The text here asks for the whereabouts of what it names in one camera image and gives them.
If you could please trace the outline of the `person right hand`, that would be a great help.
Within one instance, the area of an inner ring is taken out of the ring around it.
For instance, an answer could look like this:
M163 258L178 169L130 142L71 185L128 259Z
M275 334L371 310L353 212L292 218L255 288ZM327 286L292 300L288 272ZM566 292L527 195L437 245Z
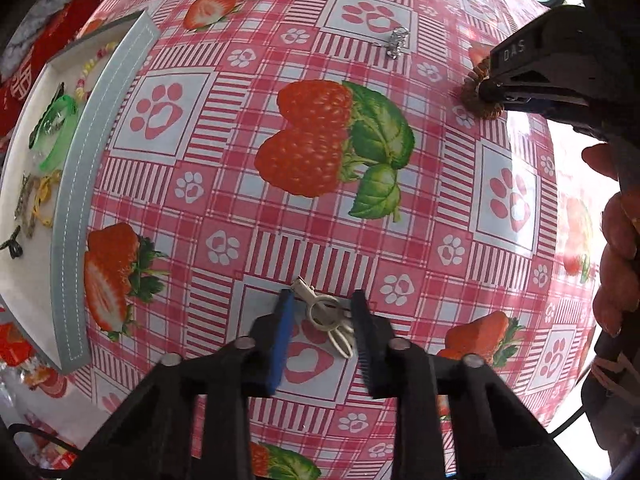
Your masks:
M606 246L600 262L600 287L593 299L593 314L602 330L617 336L623 313L639 305L639 274L634 258L639 253L639 189L614 194L602 212Z

